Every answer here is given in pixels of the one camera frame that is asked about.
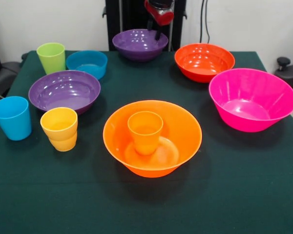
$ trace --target black cable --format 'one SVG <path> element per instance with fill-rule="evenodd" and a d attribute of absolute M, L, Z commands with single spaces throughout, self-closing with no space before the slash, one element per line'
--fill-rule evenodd
<path fill-rule="evenodd" d="M 207 33 L 207 36 L 208 36 L 208 38 L 210 39 L 210 36 L 209 36 L 209 29 L 208 29 L 208 27 L 207 27 L 207 2 L 208 2 L 209 0 L 206 0 L 206 2 L 205 2 L 205 28 L 206 28 L 206 33 Z"/>
<path fill-rule="evenodd" d="M 204 9 L 204 1 L 205 0 L 202 0 L 202 6 L 201 6 L 200 43 L 202 43 L 202 36 L 203 36 L 203 9 Z"/>

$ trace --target pink bowl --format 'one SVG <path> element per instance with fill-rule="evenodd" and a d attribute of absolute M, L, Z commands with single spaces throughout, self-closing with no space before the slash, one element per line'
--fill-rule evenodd
<path fill-rule="evenodd" d="M 293 89 L 280 78 L 254 69 L 216 75 L 209 94 L 223 121 L 243 132 L 263 131 L 293 111 Z"/>

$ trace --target dark green table cover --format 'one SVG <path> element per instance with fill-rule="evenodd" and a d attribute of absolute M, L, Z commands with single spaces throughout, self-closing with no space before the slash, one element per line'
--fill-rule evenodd
<path fill-rule="evenodd" d="M 235 67 L 264 70 L 255 52 L 233 54 Z M 0 129 L 0 234 L 293 233 L 292 117 L 239 132 L 219 117 L 208 85 L 181 74 L 173 53 L 146 63 L 106 55 L 101 94 L 79 117 L 72 151 L 51 146 L 32 105 L 30 137 L 13 142 Z M 27 98 L 43 75 L 30 52 L 9 95 Z M 203 129 L 195 157 L 163 178 L 138 177 L 103 144 L 107 118 L 143 99 L 176 103 Z"/>

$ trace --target blue cup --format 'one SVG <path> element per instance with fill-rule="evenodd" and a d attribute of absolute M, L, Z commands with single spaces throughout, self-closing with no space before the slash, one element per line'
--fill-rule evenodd
<path fill-rule="evenodd" d="M 107 56 L 99 51 L 86 50 L 71 54 L 66 59 L 69 70 L 87 72 L 96 79 L 101 79 L 106 72 Z"/>
<path fill-rule="evenodd" d="M 0 127 L 10 140 L 23 140 L 31 134 L 28 101 L 12 96 L 0 100 Z"/>

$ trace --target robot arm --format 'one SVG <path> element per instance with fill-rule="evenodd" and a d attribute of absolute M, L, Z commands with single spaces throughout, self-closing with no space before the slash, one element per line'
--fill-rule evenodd
<path fill-rule="evenodd" d="M 145 8 L 152 16 L 148 22 L 148 30 L 151 30 L 153 19 L 159 25 L 156 40 L 160 38 L 161 27 L 169 25 L 174 19 L 174 2 L 175 0 L 145 0 Z"/>

